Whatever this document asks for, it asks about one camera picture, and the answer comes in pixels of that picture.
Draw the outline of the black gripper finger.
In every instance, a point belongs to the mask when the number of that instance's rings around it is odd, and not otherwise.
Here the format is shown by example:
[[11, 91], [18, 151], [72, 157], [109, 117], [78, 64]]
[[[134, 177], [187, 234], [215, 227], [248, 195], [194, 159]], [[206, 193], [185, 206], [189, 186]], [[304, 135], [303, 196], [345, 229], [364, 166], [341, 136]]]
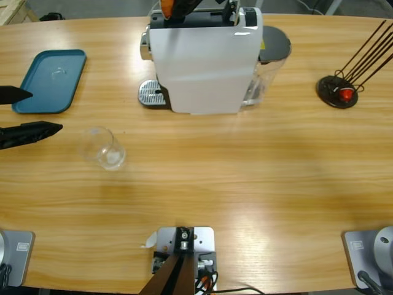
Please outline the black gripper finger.
[[170, 18], [180, 19], [193, 12], [198, 6], [198, 0], [174, 0]]
[[11, 85], [0, 86], [0, 105], [14, 104], [32, 96], [33, 94], [31, 92], [18, 87]]
[[37, 121], [14, 127], [1, 128], [1, 149], [36, 143], [53, 136], [63, 128], [62, 124]]

